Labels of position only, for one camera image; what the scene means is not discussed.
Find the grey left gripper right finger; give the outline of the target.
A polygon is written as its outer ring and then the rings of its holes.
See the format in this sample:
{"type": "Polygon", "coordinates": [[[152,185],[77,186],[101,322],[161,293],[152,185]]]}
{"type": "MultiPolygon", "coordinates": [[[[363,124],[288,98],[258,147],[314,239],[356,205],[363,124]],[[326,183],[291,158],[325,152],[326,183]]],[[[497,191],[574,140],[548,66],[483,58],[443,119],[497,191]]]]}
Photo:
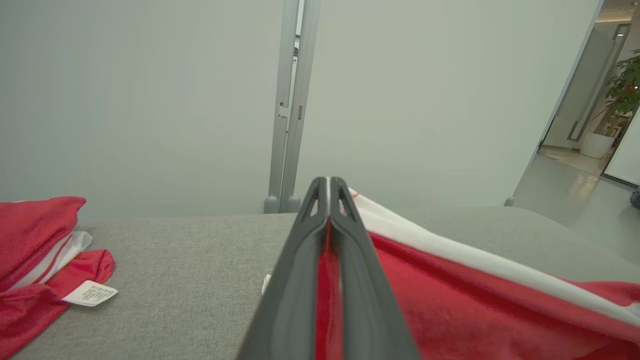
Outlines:
{"type": "Polygon", "coordinates": [[[348,186],[329,179],[330,241],[342,290],[343,360],[421,360],[348,186]]]}

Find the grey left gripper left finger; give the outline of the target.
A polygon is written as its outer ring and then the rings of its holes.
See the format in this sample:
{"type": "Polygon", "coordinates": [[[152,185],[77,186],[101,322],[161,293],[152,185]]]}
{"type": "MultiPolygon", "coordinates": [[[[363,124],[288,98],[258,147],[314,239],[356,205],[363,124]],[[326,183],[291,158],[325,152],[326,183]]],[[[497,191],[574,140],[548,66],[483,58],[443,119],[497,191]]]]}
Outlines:
{"type": "Polygon", "coordinates": [[[315,360],[328,187],[326,177],[311,182],[235,360],[315,360]]]}

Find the red white basketball jersey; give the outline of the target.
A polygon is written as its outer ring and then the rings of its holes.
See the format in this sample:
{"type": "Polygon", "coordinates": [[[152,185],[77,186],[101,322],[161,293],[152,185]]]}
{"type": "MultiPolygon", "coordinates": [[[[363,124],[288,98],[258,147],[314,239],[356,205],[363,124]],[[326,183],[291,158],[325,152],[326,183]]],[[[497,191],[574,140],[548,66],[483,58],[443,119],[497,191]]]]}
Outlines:
{"type": "MultiPolygon", "coordinates": [[[[350,191],[422,360],[640,360],[640,268],[514,207],[427,230],[350,191]]],[[[0,296],[0,360],[265,360],[247,331],[299,217],[140,219],[0,296]]]]}

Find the grey fabric sofa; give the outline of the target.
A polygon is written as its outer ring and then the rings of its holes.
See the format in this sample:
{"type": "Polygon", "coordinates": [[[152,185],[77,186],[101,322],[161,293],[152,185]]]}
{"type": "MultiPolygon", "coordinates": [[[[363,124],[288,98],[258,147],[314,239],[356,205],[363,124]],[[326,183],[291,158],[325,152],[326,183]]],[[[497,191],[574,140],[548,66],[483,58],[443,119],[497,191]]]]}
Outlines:
{"type": "MultiPolygon", "coordinates": [[[[279,257],[292,215],[94,224],[119,293],[70,305],[10,360],[233,360],[279,257]]],[[[640,315],[640,268],[551,219],[514,207],[435,214],[428,228],[521,262],[640,315]]],[[[425,360],[640,360],[640,347],[555,321],[528,292],[450,260],[375,237],[398,303],[425,360]]]]}

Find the green plant in white planter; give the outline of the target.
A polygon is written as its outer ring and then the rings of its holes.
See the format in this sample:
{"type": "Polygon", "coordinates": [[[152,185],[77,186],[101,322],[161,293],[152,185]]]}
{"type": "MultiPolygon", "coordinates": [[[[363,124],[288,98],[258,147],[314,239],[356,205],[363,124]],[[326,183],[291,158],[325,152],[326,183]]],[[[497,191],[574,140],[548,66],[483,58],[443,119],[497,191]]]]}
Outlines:
{"type": "Polygon", "coordinates": [[[589,117],[595,128],[583,135],[579,153],[601,159],[621,137],[640,107],[640,48],[619,60],[605,83],[602,109],[589,117]]]}

